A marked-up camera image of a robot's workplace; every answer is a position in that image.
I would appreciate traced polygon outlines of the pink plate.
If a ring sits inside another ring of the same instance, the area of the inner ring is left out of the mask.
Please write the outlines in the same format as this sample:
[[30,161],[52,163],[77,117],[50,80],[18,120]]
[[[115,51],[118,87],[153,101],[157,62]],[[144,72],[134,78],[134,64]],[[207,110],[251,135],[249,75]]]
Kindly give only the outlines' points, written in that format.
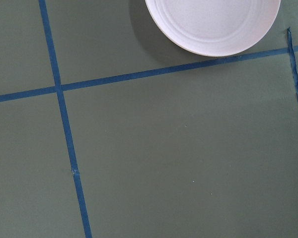
[[160,31],[194,54],[226,57],[256,45],[272,27],[279,0],[148,0]]

